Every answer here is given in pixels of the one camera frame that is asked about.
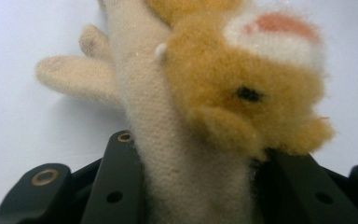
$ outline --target plush toy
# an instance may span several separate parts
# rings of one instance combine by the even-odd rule
[[[263,160],[264,147],[305,154],[331,135],[311,108],[323,93],[322,68],[311,65],[319,37],[297,35],[294,27],[309,26],[250,2],[100,3],[109,37],[87,26],[88,57],[46,58],[38,79],[125,111],[151,223],[251,223],[251,158]]]

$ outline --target white background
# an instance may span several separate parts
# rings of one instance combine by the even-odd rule
[[[358,164],[358,0],[280,2],[322,27],[330,78],[318,109],[337,136],[314,158],[348,175]],[[108,106],[63,96],[34,78],[44,57],[81,55],[77,39],[87,23],[106,30],[96,0],[0,0],[0,202],[27,171],[47,162],[76,171],[101,158],[112,133],[127,129]]]

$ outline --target black eye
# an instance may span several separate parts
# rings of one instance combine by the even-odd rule
[[[249,89],[247,87],[238,88],[235,94],[242,100],[246,100],[252,103],[260,102],[261,98],[263,97],[262,93]]]

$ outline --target orange plush toy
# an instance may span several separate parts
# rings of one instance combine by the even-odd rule
[[[313,25],[240,1],[148,2],[173,28],[157,55],[196,135],[260,160],[268,147],[305,155],[332,137],[313,111],[324,95]]]

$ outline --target cream plush toy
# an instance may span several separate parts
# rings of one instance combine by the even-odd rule
[[[296,33],[293,25],[282,39],[263,30],[281,29],[269,28],[270,18],[289,23],[292,18],[272,13],[260,25],[255,18],[264,12],[249,2],[112,0],[102,6],[109,38],[86,27],[80,46],[88,57],[46,58],[36,68],[38,79],[125,111],[145,165],[151,223],[251,223],[251,158],[264,159],[264,147],[305,154],[331,135],[324,119],[311,112],[323,92],[322,68],[309,60],[319,64],[310,44],[319,41],[317,35],[287,53],[275,48]],[[268,40],[275,42],[268,46]],[[303,53],[311,56],[302,59],[296,49],[304,46],[312,47]],[[292,55],[300,61],[291,61]],[[287,79],[293,81],[285,84]],[[291,84],[296,81],[299,86]],[[278,88],[269,89],[275,84]],[[289,133],[283,134],[286,127]]]

